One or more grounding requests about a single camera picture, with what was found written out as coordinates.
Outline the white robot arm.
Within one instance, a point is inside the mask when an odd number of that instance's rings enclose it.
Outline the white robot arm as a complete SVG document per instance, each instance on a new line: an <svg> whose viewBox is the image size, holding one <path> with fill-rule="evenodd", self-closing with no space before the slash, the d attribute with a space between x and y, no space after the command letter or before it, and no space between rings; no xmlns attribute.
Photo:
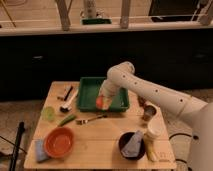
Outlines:
<svg viewBox="0 0 213 171"><path fill-rule="evenodd" d="M109 68L96 106L107 110L118 90L126 88L167 110L192 128L194 138L187 160L190 171L213 171L213 102L143 80L134 73L134 65L128 61Z"/></svg>

